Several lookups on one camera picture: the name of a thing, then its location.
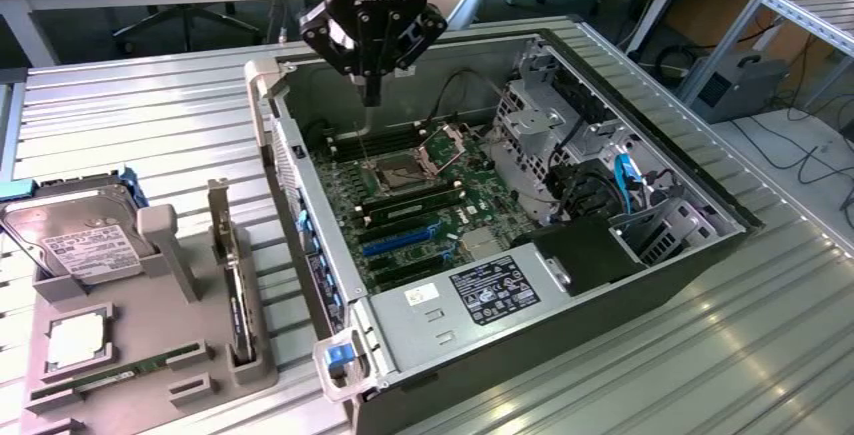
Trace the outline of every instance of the green circuit board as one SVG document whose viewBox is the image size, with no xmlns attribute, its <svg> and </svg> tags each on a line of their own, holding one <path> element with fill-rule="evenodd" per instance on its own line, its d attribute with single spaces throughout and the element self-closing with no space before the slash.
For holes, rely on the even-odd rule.
<svg viewBox="0 0 854 435">
<path fill-rule="evenodd" d="M 481 150 L 481 144 L 468 132 L 462 134 L 462 146 L 464 152 L 438 175 L 430 174 L 423 165 L 414 168 L 412 161 L 419 160 L 418 148 L 347 162 L 332 161 L 328 154 L 312 154 L 344 240 L 366 286 L 372 293 L 481 258 L 482 253 L 470 250 L 463 243 L 467 232 L 482 229 L 478 233 L 483 234 L 489 230 L 494 237 L 489 242 L 489 250 L 494 251 L 499 247 L 502 250 L 507 249 L 515 237 L 535 228 L 519 203 L 513 199 L 511 188 L 493 168 L 489 153 Z M 424 148 L 436 168 L 442 168 L 460 151 L 459 143 L 444 133 L 436 133 L 430 137 L 424 142 Z M 454 182 L 459 182 L 455 191 L 442 193 L 443 198 L 435 202 L 435 210 L 426 208 L 427 204 L 410 203 L 408 206 L 423 211 L 402 217 L 400 220 L 412 226 L 432 227 L 432 237 L 380 255 L 363 255 L 366 243 L 360 238 L 375 227 L 366 227 L 364 213 L 359 212 L 356 207 L 366 202 L 391 199 L 400 194 L 431 187 L 440 190 Z M 371 240 L 368 244 L 391 240 L 398 236 L 400 235 L 394 234 L 382 237 Z M 412 275 L 407 268 L 419 267 L 419 263 L 428 264 L 430 269 Z"/>
</svg>

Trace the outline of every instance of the electronic device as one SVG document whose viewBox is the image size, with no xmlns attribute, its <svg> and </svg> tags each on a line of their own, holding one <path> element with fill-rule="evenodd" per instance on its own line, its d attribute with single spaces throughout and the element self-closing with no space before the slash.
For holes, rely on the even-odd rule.
<svg viewBox="0 0 854 435">
<path fill-rule="evenodd" d="M 707 58 L 697 61 L 693 70 Z M 767 106 L 787 75 L 789 65 L 783 60 L 767 60 L 755 50 L 731 53 L 721 59 L 691 109 L 709 123 L 755 115 Z"/>
<path fill-rule="evenodd" d="M 300 35 L 335 70 L 351 77 L 366 107 L 380 104 L 382 80 L 407 69 L 479 0 L 323 0 L 300 20 Z"/>
<path fill-rule="evenodd" d="M 402 429 L 661 306 L 761 226 L 547 30 L 442 40 L 367 113 L 323 61 L 262 72 L 314 360 L 356 433 Z"/>
<path fill-rule="evenodd" d="M 3 184 L 0 227 L 50 277 L 84 284 L 142 272 L 155 248 L 136 232 L 136 211 L 148 206 L 130 168 L 36 184 Z"/>
</svg>

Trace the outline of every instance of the hard drive label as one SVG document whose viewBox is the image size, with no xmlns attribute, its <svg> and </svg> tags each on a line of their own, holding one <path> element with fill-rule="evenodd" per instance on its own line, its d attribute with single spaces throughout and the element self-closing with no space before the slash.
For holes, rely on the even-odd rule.
<svg viewBox="0 0 854 435">
<path fill-rule="evenodd" d="M 136 251 L 118 225 L 45 238 L 43 243 L 72 275 L 142 268 Z"/>
<path fill-rule="evenodd" d="M 451 275 L 451 283 L 478 325 L 487 325 L 539 303 L 537 292 L 510 255 Z"/>
</svg>

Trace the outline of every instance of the motherboard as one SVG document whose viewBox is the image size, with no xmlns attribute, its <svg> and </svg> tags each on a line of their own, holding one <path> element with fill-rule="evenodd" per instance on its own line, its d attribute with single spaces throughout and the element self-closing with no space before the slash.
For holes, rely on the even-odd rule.
<svg viewBox="0 0 854 435">
<path fill-rule="evenodd" d="M 368 150 L 366 141 L 352 140 L 350 160 L 335 150 L 312 153 L 372 293 L 498 254 L 535 228 L 519 192 L 495 171 L 489 135 L 446 123 L 420 133 L 406 148 L 371 137 Z"/>
</svg>

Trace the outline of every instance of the warning label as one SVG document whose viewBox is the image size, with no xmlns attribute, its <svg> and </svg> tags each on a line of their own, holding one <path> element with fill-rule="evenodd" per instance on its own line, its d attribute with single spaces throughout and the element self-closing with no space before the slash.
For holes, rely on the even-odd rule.
<svg viewBox="0 0 854 435">
<path fill-rule="evenodd" d="M 539 302 L 510 255 L 451 275 L 451 283 L 478 325 L 487 325 Z"/>
<path fill-rule="evenodd" d="M 43 240 L 47 249 L 72 275 L 110 273 L 140 267 L 136 251 L 118 225 Z"/>
</svg>

